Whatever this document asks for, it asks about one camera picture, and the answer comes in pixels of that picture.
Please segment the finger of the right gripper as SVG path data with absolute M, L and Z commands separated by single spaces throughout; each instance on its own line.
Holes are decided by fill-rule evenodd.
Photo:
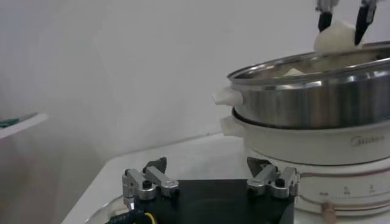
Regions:
M 368 27 L 373 23 L 377 0 L 362 0 L 355 25 L 355 45 L 359 45 Z
M 324 31 L 331 25 L 333 9 L 338 5 L 338 0 L 317 0 L 315 10 L 319 12 L 317 28 Z

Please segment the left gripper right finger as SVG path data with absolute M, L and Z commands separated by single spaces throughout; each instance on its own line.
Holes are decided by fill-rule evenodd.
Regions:
M 247 157 L 252 178 L 248 179 L 247 192 L 253 197 L 271 195 L 275 198 L 296 197 L 299 193 L 299 173 L 294 167 L 280 170 L 265 159 Z

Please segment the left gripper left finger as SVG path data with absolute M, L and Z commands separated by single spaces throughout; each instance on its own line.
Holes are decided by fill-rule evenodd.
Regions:
M 149 161 L 141 171 L 126 169 L 122 175 L 122 199 L 129 208 L 135 207 L 135 199 L 152 201 L 161 196 L 176 198 L 180 194 L 180 184 L 165 175 L 167 158 Z

